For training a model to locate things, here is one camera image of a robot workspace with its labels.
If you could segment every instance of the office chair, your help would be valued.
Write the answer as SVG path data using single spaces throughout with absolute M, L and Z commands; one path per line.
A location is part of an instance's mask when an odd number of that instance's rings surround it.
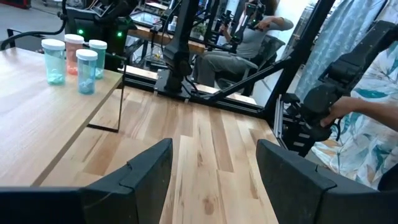
M 218 72 L 216 73 L 216 82 L 217 85 L 221 89 L 225 89 L 235 83 L 246 79 L 247 77 L 259 72 L 260 70 L 270 66 L 275 62 L 277 54 L 276 52 L 285 45 L 285 42 L 279 40 L 276 37 L 266 35 L 264 40 L 262 41 L 261 48 L 259 51 L 259 55 L 257 57 L 261 57 L 262 60 L 256 65 L 248 60 L 245 60 L 248 68 L 244 72 L 244 74 L 235 75 L 229 72 Z M 241 94 L 243 96 L 250 96 L 253 92 L 254 84 L 248 85 L 243 89 Z

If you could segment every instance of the light wood surface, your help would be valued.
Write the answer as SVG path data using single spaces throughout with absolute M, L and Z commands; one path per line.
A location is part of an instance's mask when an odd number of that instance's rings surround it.
M 96 93 L 78 93 L 76 76 L 47 84 L 44 56 L 0 52 L 0 185 L 39 185 L 121 81 L 105 72 Z
M 137 30 L 129 30 L 128 34 L 131 36 L 138 37 L 140 39 L 149 40 L 149 41 L 152 40 L 152 35 L 153 35 L 153 33 L 150 32 L 149 28 L 142 27 L 142 26 L 137 26 Z M 172 40 L 172 38 L 173 38 L 173 35 L 164 34 L 163 35 L 163 46 L 166 46 Z M 162 43 L 162 33 L 161 32 L 155 34 L 154 42 L 156 44 Z M 188 41 L 188 46 L 189 46 L 189 50 L 196 54 L 202 54 L 205 51 L 205 46 L 203 44 L 199 44 L 199 43 L 196 43 L 191 40 Z
M 126 73 L 130 73 L 133 75 L 139 75 L 142 77 L 147 77 L 147 78 L 153 78 L 154 80 L 157 79 L 157 73 L 155 72 L 150 72 L 141 68 L 137 68 L 137 67 L 132 67 L 132 66 L 127 66 L 126 68 Z M 198 88 L 198 90 L 200 91 L 204 91 L 207 93 L 215 93 L 218 91 L 218 89 L 216 88 L 212 88 L 212 87 L 208 87 L 205 85 L 200 85 L 200 84 L 196 84 L 196 87 Z M 247 97 L 247 96 L 242 96 L 239 95 L 237 93 L 233 93 L 229 96 L 227 96 L 228 98 L 234 99 L 234 100 L 239 100 L 245 103 L 250 103 L 253 105 L 256 105 L 256 101 L 253 98 Z
M 118 91 L 92 123 L 116 126 Z M 277 143 L 264 120 L 133 88 L 120 133 L 86 128 L 42 185 L 88 185 L 163 138 L 174 159 L 161 224 L 277 223 L 255 155 L 258 139 Z
M 159 4 L 157 2 L 145 2 L 145 5 L 152 6 L 152 7 L 155 7 L 157 9 L 161 9 L 161 10 L 166 10 L 167 9 L 167 6 L 164 6 L 164 5 Z

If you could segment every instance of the blue plastic container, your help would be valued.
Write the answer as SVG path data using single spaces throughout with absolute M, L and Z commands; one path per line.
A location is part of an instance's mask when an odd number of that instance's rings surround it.
M 78 70 L 78 91 L 84 95 L 95 92 L 95 67 L 98 54 L 93 50 L 79 49 L 76 51 Z
M 102 40 L 90 40 L 88 45 L 90 46 L 90 50 L 94 50 L 98 54 L 95 78 L 102 79 L 104 78 L 105 52 L 108 45 Z
M 50 85 L 64 85 L 67 73 L 65 66 L 65 43 L 55 39 L 42 40 L 45 71 Z

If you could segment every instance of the gray shirt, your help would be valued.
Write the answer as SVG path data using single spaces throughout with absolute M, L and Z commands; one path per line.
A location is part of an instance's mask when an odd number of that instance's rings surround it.
M 236 48 L 236 54 L 242 58 L 254 58 L 261 48 L 261 42 L 269 30 L 289 30 L 293 28 L 293 22 L 284 18 L 284 25 L 279 26 L 276 23 L 271 23 L 267 29 L 261 30 L 251 30 L 245 28 L 243 31 L 242 42 Z

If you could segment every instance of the white lid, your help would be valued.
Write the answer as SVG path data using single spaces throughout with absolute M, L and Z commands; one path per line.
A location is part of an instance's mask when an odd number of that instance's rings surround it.
M 65 34 L 65 41 L 72 44 L 82 44 L 85 42 L 85 39 L 76 34 Z
M 42 47 L 49 50 L 65 50 L 65 43 L 61 40 L 44 39 L 42 40 Z
M 101 50 L 105 50 L 108 46 L 108 44 L 102 40 L 90 40 L 88 42 L 88 45 L 92 48 L 101 49 Z
M 97 60 L 98 54 L 94 50 L 78 49 L 76 57 L 81 60 Z

